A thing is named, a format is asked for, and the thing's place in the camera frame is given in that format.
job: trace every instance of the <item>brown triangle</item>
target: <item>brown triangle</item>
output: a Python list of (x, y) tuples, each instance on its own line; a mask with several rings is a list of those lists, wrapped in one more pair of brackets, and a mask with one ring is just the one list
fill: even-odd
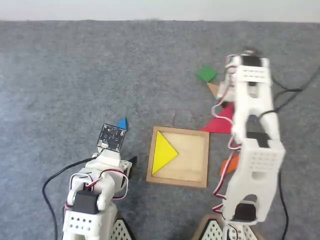
[(212, 92), (213, 96), (217, 97), (217, 92), (218, 92), (218, 89), (219, 89), (219, 86), (218, 85), (215, 85), (215, 84), (212, 84), (212, 83), (207, 83), (210, 91)]

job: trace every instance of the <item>wooden frame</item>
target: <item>wooden frame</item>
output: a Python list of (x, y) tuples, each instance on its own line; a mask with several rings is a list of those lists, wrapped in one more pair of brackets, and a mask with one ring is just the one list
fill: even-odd
[[(197, 229), (195, 230), (194, 234), (193, 234), (193, 237), (191, 238), (191, 240), (199, 240), (200, 237), (201, 237), (201, 234), (203, 233), (204, 231), (204, 228), (206, 227), (206, 224), (209, 220), (216, 220), (216, 222), (219, 224), (220, 228), (222, 229), (223, 228), (223, 220), (222, 220), (222, 217), (220, 214), (206, 214), (199, 226), (197, 227)], [(258, 240), (264, 240), (264, 238), (256, 231), (256, 229), (252, 226), (250, 226), (251, 228), (251, 231), (253, 232), (253, 234), (255, 235), (255, 237), (258, 239)]]
[[(184, 179), (171, 179), (171, 178), (164, 178), (164, 177), (158, 177), (158, 176), (152, 175), (152, 167), (153, 167), (153, 162), (154, 162), (157, 132), (158, 131), (161, 133), (171, 133), (171, 134), (203, 137), (203, 140), (204, 140), (204, 142), (203, 142), (203, 161), (202, 161), (202, 170), (201, 170), (201, 180), (200, 181), (184, 180)], [(208, 177), (208, 156), (209, 156), (209, 132), (180, 129), (180, 128), (173, 128), (173, 127), (164, 127), (164, 126), (154, 126), (152, 140), (151, 140), (151, 146), (150, 146), (148, 169), (147, 169), (147, 173), (146, 173), (146, 181), (152, 182), (152, 183), (160, 183), (160, 184), (170, 184), (170, 185), (178, 185), (178, 186), (191, 186), (191, 187), (198, 187), (198, 188), (206, 188), (207, 187), (207, 177)]]

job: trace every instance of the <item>circuit board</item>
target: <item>circuit board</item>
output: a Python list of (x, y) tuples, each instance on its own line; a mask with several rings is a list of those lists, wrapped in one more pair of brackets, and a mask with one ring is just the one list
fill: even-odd
[(125, 135), (125, 129), (104, 123), (100, 132), (97, 146), (119, 153)]

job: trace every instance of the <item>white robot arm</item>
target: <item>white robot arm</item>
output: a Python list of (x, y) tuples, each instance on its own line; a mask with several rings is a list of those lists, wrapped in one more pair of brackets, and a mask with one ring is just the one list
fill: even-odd
[[(234, 102), (233, 119), (230, 119), (232, 137), (228, 146), (239, 151), (239, 162), (226, 194), (220, 195), (220, 188), (216, 189), (215, 195), (222, 198), (222, 204), (213, 210), (220, 209), (218, 212), (222, 214), (224, 240), (232, 239), (234, 228), (238, 230), (238, 239), (245, 240), (244, 227), (263, 222), (267, 217), (286, 151), (280, 141), (277, 114), (272, 112), (259, 118), (262, 113), (274, 109), (269, 60), (252, 52), (230, 55), (225, 71), (225, 81), (220, 84), (217, 97), (220, 103)], [(250, 115), (260, 119), (264, 132), (247, 131)], [(233, 141), (237, 142), (237, 147), (230, 146)]]
[[(104, 124), (98, 140), (98, 157), (70, 178), (65, 204), (63, 240), (109, 240), (117, 215), (113, 200), (128, 191), (134, 161), (121, 160), (126, 130)], [(116, 193), (125, 189), (122, 196)]]

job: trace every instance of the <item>red triangle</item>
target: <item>red triangle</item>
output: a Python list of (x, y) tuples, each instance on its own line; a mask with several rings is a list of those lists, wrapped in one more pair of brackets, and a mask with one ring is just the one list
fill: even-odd
[[(227, 117), (232, 119), (234, 114), (234, 103), (231, 102), (226, 106), (219, 116)], [(204, 128), (201, 130), (209, 133), (217, 133), (217, 134), (230, 134), (231, 133), (231, 123), (222, 118), (214, 117), (211, 122), (209, 122)]]

